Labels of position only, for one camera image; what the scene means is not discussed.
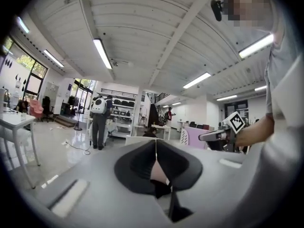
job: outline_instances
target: black office chair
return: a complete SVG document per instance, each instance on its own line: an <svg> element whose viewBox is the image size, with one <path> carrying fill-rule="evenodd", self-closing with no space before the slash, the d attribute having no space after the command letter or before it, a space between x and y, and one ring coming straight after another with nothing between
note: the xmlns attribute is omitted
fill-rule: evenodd
<svg viewBox="0 0 304 228"><path fill-rule="evenodd" d="M191 123L189 124L189 127L194 127L194 128L196 128L195 122L191 122Z"/></svg>
<svg viewBox="0 0 304 228"><path fill-rule="evenodd" d="M43 114L45 115L41 121L43 122L43 119L46 119L47 122L49 120L54 121L54 119L52 117L50 117L50 115L53 115L53 113L49 110L49 105L50 105L51 101L49 99L48 96L44 97L42 99L42 107L43 107Z"/></svg>

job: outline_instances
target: tree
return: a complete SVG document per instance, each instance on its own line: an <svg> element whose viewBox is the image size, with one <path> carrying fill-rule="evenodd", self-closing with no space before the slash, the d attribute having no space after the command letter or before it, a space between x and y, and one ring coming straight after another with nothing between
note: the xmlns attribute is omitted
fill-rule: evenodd
<svg viewBox="0 0 304 228"><path fill-rule="evenodd" d="M35 64L35 60L27 55L22 55L21 57L18 57L16 61L28 70L31 70Z"/></svg>
<svg viewBox="0 0 304 228"><path fill-rule="evenodd" d="M7 49L7 50L5 50L5 49L3 49L3 52L4 52L4 54L7 54L8 52L9 52L9 50L10 50L10 48L11 48L11 46L13 45L13 40L10 38L10 37L6 37L5 38L5 41L4 41L4 47Z"/></svg>
<svg viewBox="0 0 304 228"><path fill-rule="evenodd" d="M43 67L39 62L36 62L32 70L33 74L38 75L40 78L44 78L47 69Z"/></svg>
<svg viewBox="0 0 304 228"><path fill-rule="evenodd" d="M83 86L89 87L90 84L91 84L91 80L90 79L82 79L81 83L83 84Z"/></svg>

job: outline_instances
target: table leg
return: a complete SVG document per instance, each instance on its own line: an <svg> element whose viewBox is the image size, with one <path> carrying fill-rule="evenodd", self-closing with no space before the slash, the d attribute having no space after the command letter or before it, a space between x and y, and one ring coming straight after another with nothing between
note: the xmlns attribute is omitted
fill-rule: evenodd
<svg viewBox="0 0 304 228"><path fill-rule="evenodd" d="M39 160L38 160L38 156L37 156L37 152L36 152L36 144L35 144L35 138L34 138L34 124L33 124L33 122L30 124L30 135L31 135L31 138L32 138L32 145L33 145L33 151L34 151L36 163L37 163L37 166L40 166L40 163L39 163Z"/></svg>
<svg viewBox="0 0 304 228"><path fill-rule="evenodd" d="M168 140L170 140L170 134L171 134L171 128L169 129L169 136L168 136Z"/></svg>
<svg viewBox="0 0 304 228"><path fill-rule="evenodd" d="M35 185L33 184L32 180L30 179L28 170L27 170L27 168L24 164L24 161L22 159L22 154L21 154L19 143L18 143L17 129L13 129L13 139L14 139L14 144L15 144L17 157L18 157L18 160L20 162L21 168L23 170L23 174L26 176L27 181L28 181L29 185L31 186L31 188L34 189Z"/></svg>
<svg viewBox="0 0 304 228"><path fill-rule="evenodd" d="M6 153L8 155L8 158L11 159L10 152L9 152L8 141L5 138L6 133L5 133L5 128L4 127L3 127L3 136L4 136L3 141L4 141L4 146L5 146Z"/></svg>

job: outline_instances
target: black cable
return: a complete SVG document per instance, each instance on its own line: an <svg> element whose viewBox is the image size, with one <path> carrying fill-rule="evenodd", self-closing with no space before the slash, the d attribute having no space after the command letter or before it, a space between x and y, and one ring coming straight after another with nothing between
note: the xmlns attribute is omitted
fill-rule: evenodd
<svg viewBox="0 0 304 228"><path fill-rule="evenodd" d="M89 149L91 148L91 145L90 145L90 147L89 147L87 150L84 150L84 149L82 149L82 148L76 148L76 147L74 147L73 145L71 145L71 144L68 143L68 142L67 142L67 144L70 145L70 146L71 146L72 148L74 148L74 149L83 150L83 151L85 152L85 155L90 155L90 154L91 154L91 152L89 151Z"/></svg>

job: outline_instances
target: shelf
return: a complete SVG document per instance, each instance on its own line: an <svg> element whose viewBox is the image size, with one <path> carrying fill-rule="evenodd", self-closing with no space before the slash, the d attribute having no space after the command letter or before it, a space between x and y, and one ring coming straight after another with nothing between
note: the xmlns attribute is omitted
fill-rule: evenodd
<svg viewBox="0 0 304 228"><path fill-rule="evenodd" d="M125 137L130 137L131 136L130 133L120 133L120 132L113 132L112 135L115 136L115 137L121 137L121 138L125 138Z"/></svg>
<svg viewBox="0 0 304 228"><path fill-rule="evenodd" d="M121 107L121 108L129 108L129 109L134 109L134 107L131 107L131 106L126 106L126 105L120 105L120 104L113 104L113 106L118 106L118 107Z"/></svg>
<svg viewBox="0 0 304 228"><path fill-rule="evenodd" d="M117 127L125 127L125 128L131 128L131 124L124 124L124 123L116 123L113 122Z"/></svg>
<svg viewBox="0 0 304 228"><path fill-rule="evenodd" d="M117 99L120 99L120 100L126 100L126 101L134 101L135 102L135 98L132 98L132 97L114 95L114 94L111 94L111 93L103 93L103 92L96 92L96 93L99 94L99 95L101 95L101 96L111 95L113 98L117 98Z"/></svg>
<svg viewBox="0 0 304 228"><path fill-rule="evenodd" d="M132 118L131 116L122 116L122 115L117 115L117 114L111 114L111 116L118 116L118 117L124 117L124 118Z"/></svg>

